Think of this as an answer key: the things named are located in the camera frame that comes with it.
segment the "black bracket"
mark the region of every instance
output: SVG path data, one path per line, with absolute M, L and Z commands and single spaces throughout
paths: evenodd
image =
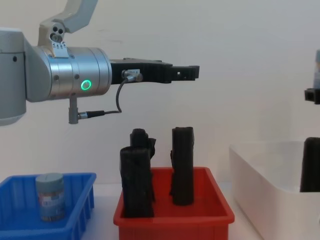
M 111 60 L 112 84 L 121 84 L 122 72 L 139 70 L 143 82 L 170 84 L 172 81 L 194 81 L 199 78 L 199 66 L 173 66 L 160 60 L 124 58 Z
M 314 102 L 314 104 L 320 105 L 320 89 L 308 88 L 304 91 L 304 98 L 306 101 Z

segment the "white plastic bin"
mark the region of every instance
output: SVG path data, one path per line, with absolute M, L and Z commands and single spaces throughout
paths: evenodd
M 320 240 L 320 193 L 300 193 L 302 141 L 230 146 L 235 200 L 265 240 Z

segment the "black cable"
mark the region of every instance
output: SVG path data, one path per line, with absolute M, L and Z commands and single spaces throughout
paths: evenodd
M 128 83 L 128 79 L 125 79 L 121 82 L 120 86 L 118 87 L 118 90 L 116 91 L 116 96 L 115 96 L 115 103 L 116 103 L 116 107 L 118 110 L 115 110 L 115 111 L 105 111 L 104 114 L 107 115 L 107 114 L 120 114 L 122 113 L 122 110 L 120 108 L 120 104 L 119 104 L 119 96 L 120 96 L 120 92 L 121 92 L 121 89 L 122 87 Z
M 116 110 L 116 111 L 86 111 L 86 112 L 83 112 L 83 114 L 86 114 L 86 118 L 91 119 L 91 118 L 95 118 L 95 117 L 104 116 L 107 114 L 120 114 L 120 113 L 122 113 L 122 110 L 121 110 L 120 104 L 119 104 L 119 96 L 120 96 L 120 92 L 121 92 L 122 87 L 128 82 L 129 82 L 128 79 L 123 80 L 122 83 L 120 84 L 120 86 L 118 87 L 118 90 L 116 91 L 115 102 L 116 102 L 116 107 L 118 108 L 118 110 Z

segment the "can lid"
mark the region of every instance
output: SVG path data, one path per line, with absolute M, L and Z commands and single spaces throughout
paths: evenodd
M 61 173 L 47 173 L 35 179 L 39 193 L 52 193 L 64 189 L 64 176 Z

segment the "green led ring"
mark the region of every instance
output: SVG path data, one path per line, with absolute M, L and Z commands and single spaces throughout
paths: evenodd
M 90 88 L 92 87 L 92 83 L 90 80 L 84 80 L 82 83 L 81 83 L 81 89 L 83 91 L 87 91 L 89 90 Z

